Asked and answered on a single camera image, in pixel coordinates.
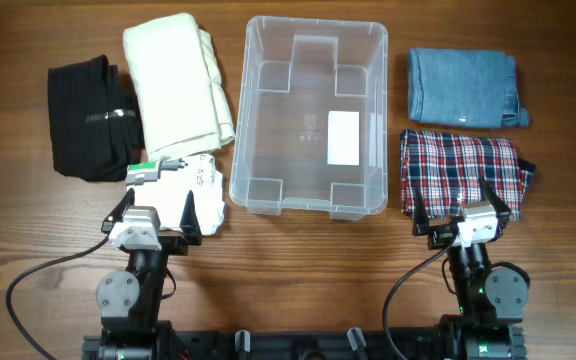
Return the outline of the white printed t-shirt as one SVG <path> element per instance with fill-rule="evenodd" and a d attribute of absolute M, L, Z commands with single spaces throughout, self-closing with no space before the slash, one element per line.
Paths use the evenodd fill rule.
<path fill-rule="evenodd" d="M 223 180 L 215 157 L 199 154 L 130 165 L 125 183 L 135 191 L 137 206 L 157 210 L 161 230 L 180 230 L 186 198 L 192 192 L 201 233 L 211 236 L 224 221 Z"/>

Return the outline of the black garment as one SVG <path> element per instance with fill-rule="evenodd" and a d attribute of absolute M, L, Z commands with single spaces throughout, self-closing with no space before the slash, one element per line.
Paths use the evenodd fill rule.
<path fill-rule="evenodd" d="M 100 55 L 48 70 L 47 98 L 54 170 L 89 182 L 122 181 L 144 147 L 134 92 Z"/>

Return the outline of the blue denim jeans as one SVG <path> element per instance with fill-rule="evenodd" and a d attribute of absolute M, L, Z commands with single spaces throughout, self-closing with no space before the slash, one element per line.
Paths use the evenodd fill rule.
<path fill-rule="evenodd" d="M 449 127 L 530 125 L 519 99 L 515 58 L 491 50 L 410 49 L 408 116 Z"/>

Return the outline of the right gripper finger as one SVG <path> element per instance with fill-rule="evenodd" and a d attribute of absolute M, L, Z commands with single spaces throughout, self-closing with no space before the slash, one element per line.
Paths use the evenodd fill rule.
<path fill-rule="evenodd" d="M 511 219 L 511 208 L 493 191 L 484 177 L 480 177 L 478 182 L 484 200 L 492 205 L 497 219 L 502 223 L 508 223 Z"/>
<path fill-rule="evenodd" d="M 414 189 L 413 234 L 427 235 L 429 232 L 429 218 L 425 208 L 422 192 Z"/>

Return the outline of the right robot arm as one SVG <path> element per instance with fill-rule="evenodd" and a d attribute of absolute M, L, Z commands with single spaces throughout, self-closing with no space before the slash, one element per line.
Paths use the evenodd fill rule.
<path fill-rule="evenodd" d="M 486 245 L 501 238 L 511 208 L 481 178 L 483 200 L 460 207 L 445 224 L 432 225 L 422 192 L 414 190 L 413 234 L 428 237 L 428 248 L 443 250 L 460 313 L 444 315 L 413 337 L 419 359 L 527 357 L 523 329 L 530 277 L 510 262 L 490 261 Z"/>

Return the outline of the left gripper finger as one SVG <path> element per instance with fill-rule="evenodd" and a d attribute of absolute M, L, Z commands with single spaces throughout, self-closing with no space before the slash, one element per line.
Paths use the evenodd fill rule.
<path fill-rule="evenodd" d="M 201 245 L 202 232 L 196 214 L 194 193 L 189 191 L 180 221 L 180 231 L 188 245 Z"/>
<path fill-rule="evenodd" d="M 134 205 L 135 192 L 129 189 L 114 209 L 104 218 L 101 225 L 102 233 L 110 233 L 114 225 L 123 221 L 125 212 Z"/>

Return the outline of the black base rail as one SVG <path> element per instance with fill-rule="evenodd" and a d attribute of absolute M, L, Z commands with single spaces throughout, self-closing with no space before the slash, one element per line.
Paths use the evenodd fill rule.
<path fill-rule="evenodd" d="M 299 360 L 308 356 L 331 360 L 394 359 L 381 331 L 362 332 L 256 333 L 246 344 L 237 344 L 233 333 L 216 331 L 179 332 L 185 351 L 182 359 Z M 478 334 L 462 332 L 452 336 L 435 328 L 393 328 L 391 335 L 399 351 L 409 360 L 526 360 L 523 330 L 485 330 Z"/>

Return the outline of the clear plastic storage bin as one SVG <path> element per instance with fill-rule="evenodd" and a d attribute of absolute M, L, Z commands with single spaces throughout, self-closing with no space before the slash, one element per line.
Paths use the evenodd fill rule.
<path fill-rule="evenodd" d="M 388 40 L 378 22 L 248 22 L 229 185 L 235 204 L 351 221 L 386 208 Z M 330 111 L 359 113 L 358 166 L 327 164 Z"/>

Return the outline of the white label in bin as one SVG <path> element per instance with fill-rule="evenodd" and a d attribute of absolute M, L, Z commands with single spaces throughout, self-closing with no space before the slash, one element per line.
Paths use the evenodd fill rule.
<path fill-rule="evenodd" d="M 330 111 L 327 127 L 327 164 L 358 166 L 360 162 L 358 112 Z"/>

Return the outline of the cream folded cloth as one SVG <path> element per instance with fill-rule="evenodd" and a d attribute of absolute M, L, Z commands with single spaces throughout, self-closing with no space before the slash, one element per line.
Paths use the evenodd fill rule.
<path fill-rule="evenodd" d="M 150 161 L 211 153 L 234 140 L 211 35 L 191 14 L 127 28 L 123 48 Z"/>

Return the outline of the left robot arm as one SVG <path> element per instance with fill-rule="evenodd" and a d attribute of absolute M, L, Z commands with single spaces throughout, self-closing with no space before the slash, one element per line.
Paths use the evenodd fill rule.
<path fill-rule="evenodd" d="M 189 359 L 188 347 L 169 321 L 158 319 L 165 279 L 171 276 L 168 259 L 185 256 L 202 243 L 194 194 L 188 192 L 180 218 L 180 233 L 160 233 L 157 210 L 137 206 L 130 189 L 101 225 L 108 242 L 129 255 L 121 271 L 106 275 L 96 290 L 102 333 L 87 338 L 84 359 Z"/>

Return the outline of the red plaid shirt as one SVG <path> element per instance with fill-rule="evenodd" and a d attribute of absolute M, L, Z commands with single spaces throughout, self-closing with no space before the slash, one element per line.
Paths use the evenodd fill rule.
<path fill-rule="evenodd" d="M 479 202 L 484 178 L 521 219 L 523 198 L 536 166 L 519 157 L 512 141 L 504 138 L 405 129 L 400 136 L 402 212 L 412 215 L 414 191 L 419 189 L 432 219 L 456 215 L 467 203 Z"/>

